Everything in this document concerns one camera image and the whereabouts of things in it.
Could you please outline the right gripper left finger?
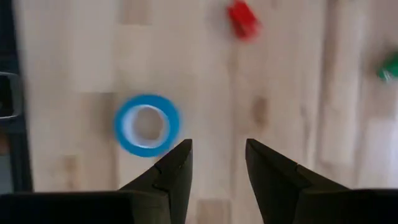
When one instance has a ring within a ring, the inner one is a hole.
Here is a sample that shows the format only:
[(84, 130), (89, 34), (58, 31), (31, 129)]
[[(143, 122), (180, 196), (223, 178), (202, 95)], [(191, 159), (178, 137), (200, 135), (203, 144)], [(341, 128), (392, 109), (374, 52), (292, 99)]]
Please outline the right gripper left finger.
[(132, 224), (185, 224), (192, 175), (192, 140), (185, 139), (120, 188), (131, 198)]

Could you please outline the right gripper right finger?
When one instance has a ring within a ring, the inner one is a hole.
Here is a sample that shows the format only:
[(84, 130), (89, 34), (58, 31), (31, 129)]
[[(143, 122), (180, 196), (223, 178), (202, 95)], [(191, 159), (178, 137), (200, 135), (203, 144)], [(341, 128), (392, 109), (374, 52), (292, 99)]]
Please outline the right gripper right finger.
[(301, 166), (255, 139), (246, 140), (249, 180), (265, 224), (293, 224), (300, 193), (347, 188)]

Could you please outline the light blue tape roll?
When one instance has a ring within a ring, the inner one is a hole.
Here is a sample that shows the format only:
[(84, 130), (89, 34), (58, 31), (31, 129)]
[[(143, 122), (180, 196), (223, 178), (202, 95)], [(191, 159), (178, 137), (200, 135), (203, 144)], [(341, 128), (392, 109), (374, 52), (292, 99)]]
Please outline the light blue tape roll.
[[(137, 114), (151, 108), (160, 114), (165, 128), (160, 138), (145, 140), (132, 129)], [(167, 152), (176, 140), (181, 126), (178, 108), (169, 99), (153, 94), (132, 97), (121, 105), (114, 116), (114, 135), (127, 152), (140, 157), (156, 157)]]

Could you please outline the red mini stapler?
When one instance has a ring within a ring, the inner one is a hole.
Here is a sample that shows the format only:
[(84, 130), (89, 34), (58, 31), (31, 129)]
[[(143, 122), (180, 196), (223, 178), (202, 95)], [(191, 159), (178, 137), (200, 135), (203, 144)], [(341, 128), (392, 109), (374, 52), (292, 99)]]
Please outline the red mini stapler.
[(261, 22), (245, 0), (232, 0), (226, 9), (237, 39), (249, 42), (259, 35)]

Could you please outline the green mini stapler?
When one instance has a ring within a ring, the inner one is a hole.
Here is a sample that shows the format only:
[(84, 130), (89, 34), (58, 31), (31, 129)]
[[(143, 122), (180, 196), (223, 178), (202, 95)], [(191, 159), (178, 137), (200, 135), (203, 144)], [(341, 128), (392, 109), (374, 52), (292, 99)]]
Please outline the green mini stapler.
[(384, 82), (398, 80), (398, 51), (391, 52), (381, 63), (377, 76)]

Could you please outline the black metal table frame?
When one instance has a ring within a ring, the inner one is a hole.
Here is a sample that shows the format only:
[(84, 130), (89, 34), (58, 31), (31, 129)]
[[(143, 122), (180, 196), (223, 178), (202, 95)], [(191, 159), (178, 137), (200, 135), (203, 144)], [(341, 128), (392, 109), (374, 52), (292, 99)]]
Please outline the black metal table frame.
[(14, 0), (0, 0), (0, 194), (31, 191)]

